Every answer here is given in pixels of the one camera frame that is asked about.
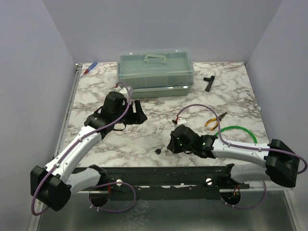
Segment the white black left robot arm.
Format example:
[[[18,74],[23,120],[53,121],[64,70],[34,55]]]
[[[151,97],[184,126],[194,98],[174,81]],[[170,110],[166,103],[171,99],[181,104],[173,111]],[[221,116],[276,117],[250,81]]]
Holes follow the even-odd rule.
[[[35,166],[30,172],[30,193],[48,208],[59,211],[71,195],[88,187],[102,190],[107,183],[103,169],[93,165],[74,174],[83,157],[105,136],[115,124],[140,125],[147,120],[139,100],[131,101],[129,94],[112,91],[103,105],[87,117],[78,135],[44,167]]]

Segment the green cable lock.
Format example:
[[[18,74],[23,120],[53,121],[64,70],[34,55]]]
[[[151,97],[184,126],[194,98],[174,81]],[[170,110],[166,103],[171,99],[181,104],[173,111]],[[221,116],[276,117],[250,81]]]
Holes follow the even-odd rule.
[[[228,127],[225,127],[225,128],[222,128],[220,130],[221,133],[227,131],[227,130],[233,130],[233,129],[236,129],[236,130],[241,130],[241,131],[244,131],[246,132],[247,134],[249,134],[251,136],[251,138],[253,139],[254,143],[257,143],[257,138],[256,136],[252,133],[252,131],[244,128],[244,127],[241,127],[241,126],[228,126]]]

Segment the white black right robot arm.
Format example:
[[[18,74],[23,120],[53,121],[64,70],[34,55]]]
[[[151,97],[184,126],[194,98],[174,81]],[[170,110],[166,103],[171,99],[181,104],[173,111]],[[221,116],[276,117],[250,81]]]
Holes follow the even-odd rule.
[[[167,149],[174,154],[189,152],[200,158],[227,158],[244,161],[234,165],[221,177],[228,189],[245,181],[271,180],[286,187],[296,186],[299,156],[284,142],[273,139],[266,143],[222,141],[215,135],[198,135],[185,125],[179,125],[170,134]]]

